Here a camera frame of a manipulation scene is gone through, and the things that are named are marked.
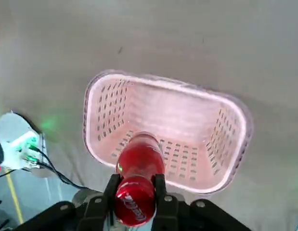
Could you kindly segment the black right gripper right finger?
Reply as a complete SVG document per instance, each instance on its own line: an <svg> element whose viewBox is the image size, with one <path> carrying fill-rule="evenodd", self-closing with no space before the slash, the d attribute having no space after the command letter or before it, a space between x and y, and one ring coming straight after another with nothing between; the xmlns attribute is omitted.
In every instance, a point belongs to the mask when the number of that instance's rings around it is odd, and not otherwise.
<svg viewBox="0 0 298 231"><path fill-rule="evenodd" d="M207 199L197 199L188 205L166 190L165 176L154 177L156 214L153 231L250 231L223 209Z"/></svg>

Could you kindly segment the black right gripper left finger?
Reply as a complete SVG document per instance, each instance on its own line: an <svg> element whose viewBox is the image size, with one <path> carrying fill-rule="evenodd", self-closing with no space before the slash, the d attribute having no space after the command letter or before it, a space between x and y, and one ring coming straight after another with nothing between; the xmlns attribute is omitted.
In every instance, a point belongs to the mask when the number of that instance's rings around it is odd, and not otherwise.
<svg viewBox="0 0 298 231"><path fill-rule="evenodd" d="M102 195L75 207L72 202L57 202L30 220L18 226L16 231L108 231L114 224L114 200L121 182L119 174L113 174Z"/></svg>

